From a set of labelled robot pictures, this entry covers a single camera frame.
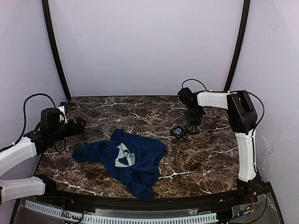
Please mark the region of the navy blue t-shirt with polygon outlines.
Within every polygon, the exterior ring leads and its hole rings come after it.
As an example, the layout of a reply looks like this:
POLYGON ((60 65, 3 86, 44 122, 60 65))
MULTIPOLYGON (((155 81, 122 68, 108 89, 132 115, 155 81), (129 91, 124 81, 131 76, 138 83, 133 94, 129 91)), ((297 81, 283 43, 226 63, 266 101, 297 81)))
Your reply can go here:
POLYGON ((116 129, 109 141, 98 141, 72 153, 78 162, 101 162, 109 174, 124 184, 134 196, 149 201, 152 187, 160 177, 159 163, 166 155, 164 143, 116 129))

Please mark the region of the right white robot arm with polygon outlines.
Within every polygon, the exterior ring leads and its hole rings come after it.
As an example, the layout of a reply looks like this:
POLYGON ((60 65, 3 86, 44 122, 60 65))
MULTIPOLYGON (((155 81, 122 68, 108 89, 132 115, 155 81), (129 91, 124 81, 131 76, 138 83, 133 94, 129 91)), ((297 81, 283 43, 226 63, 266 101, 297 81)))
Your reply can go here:
POLYGON ((234 200, 242 202, 258 185, 256 169, 255 135, 257 112, 247 91, 199 91, 188 87, 178 92, 180 101, 186 106, 185 117, 191 125, 197 125, 205 114, 204 107, 225 109, 228 123, 235 133, 239 153, 237 192, 234 200))

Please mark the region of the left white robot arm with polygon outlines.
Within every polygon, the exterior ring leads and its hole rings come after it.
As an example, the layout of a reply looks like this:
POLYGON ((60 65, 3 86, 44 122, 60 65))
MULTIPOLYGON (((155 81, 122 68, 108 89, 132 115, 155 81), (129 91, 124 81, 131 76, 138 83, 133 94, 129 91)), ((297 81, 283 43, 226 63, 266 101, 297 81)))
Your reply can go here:
MULTIPOLYGON (((57 141, 83 134, 86 121, 80 117, 68 120, 65 107, 47 108, 41 112, 41 120, 35 130, 24 134, 8 149, 0 151, 0 173, 4 174, 23 161, 55 148, 57 141)), ((56 191, 56 182, 45 175, 25 179, 1 180, 0 202, 28 196, 48 196, 56 191)))

